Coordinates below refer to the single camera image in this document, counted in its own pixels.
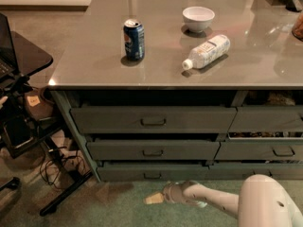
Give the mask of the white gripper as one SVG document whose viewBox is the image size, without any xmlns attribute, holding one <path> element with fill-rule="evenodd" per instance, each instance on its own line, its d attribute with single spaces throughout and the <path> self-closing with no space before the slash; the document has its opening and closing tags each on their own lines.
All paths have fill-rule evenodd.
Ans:
<svg viewBox="0 0 303 227">
<path fill-rule="evenodd" d="M 182 203 L 190 206 L 198 206 L 198 202 L 194 199 L 186 197 L 184 191 L 194 185 L 193 181 L 185 181 L 182 183 L 167 183 L 162 192 L 155 192 L 144 199 L 145 204 Z"/>
</svg>

